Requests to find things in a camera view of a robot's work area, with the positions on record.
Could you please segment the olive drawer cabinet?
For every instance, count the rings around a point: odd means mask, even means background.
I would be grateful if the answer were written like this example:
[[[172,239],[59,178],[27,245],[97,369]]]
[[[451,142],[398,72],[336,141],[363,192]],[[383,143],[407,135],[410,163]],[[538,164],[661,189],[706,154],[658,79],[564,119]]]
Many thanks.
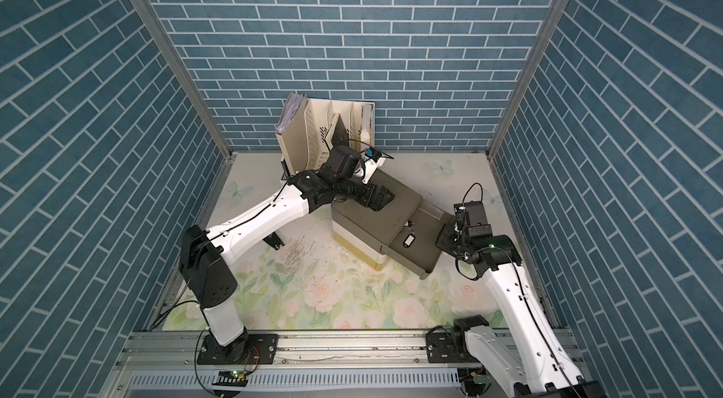
[[[404,246],[407,239],[416,238],[412,217],[423,202],[422,195],[383,171],[370,183],[386,187],[394,198],[379,211],[354,200],[335,202],[331,206],[333,239],[376,271],[394,260],[426,278],[429,273],[412,260],[413,250]]]

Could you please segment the olive top drawer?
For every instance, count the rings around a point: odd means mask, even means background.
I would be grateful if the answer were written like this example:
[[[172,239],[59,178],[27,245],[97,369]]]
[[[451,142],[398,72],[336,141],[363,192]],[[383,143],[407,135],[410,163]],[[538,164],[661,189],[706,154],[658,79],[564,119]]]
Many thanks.
[[[419,279],[426,279],[434,271],[442,256],[442,251],[436,247],[438,235],[445,223],[453,221],[453,215],[422,200],[390,245],[384,247],[382,252],[410,270]],[[411,247],[405,249],[403,241],[411,233],[415,235],[415,241]]]

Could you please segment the black key fob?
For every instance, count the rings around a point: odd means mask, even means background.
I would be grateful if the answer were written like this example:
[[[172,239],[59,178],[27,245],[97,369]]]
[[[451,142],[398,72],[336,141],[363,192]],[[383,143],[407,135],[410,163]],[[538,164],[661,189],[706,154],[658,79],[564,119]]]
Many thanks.
[[[409,247],[412,246],[414,241],[415,241],[415,235],[413,233],[411,233],[403,241],[403,247],[405,247],[405,249],[408,249]]]

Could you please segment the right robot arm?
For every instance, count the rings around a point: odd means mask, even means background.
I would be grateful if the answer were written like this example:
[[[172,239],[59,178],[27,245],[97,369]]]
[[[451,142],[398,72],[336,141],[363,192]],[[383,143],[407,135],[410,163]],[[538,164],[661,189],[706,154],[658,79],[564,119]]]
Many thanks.
[[[436,246],[456,264],[470,264],[490,292],[517,350],[498,341],[480,315],[454,322],[446,330],[455,358],[475,360],[509,397],[603,397],[564,349],[535,298],[523,259],[512,240],[495,235],[479,200],[455,205],[455,218],[440,232]]]

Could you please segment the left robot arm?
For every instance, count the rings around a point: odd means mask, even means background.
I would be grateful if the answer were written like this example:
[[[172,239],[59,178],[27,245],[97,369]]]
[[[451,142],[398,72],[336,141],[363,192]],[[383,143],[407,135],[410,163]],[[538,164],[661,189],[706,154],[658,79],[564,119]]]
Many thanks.
[[[248,338],[233,303],[237,281],[231,266],[262,241],[278,249],[282,245],[278,229],[337,198],[348,198],[374,212],[382,210],[394,194],[371,178],[390,157],[372,146],[364,151],[335,146],[319,168],[289,177],[279,191],[252,209],[209,229],[194,225],[183,233],[179,271],[218,347],[241,349]]]

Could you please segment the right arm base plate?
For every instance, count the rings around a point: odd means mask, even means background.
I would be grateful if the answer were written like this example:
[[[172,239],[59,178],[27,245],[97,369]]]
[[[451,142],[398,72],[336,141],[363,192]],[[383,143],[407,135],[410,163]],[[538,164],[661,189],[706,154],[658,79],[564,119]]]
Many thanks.
[[[426,349],[429,363],[478,363],[467,351],[462,335],[457,330],[429,330],[426,333]]]

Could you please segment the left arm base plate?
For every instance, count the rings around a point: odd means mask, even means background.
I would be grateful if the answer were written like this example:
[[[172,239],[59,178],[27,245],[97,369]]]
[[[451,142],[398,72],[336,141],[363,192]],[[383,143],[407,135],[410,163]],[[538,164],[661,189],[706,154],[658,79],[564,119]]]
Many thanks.
[[[270,365],[276,356],[280,336],[276,333],[244,333],[227,346],[206,335],[197,356],[200,365]]]

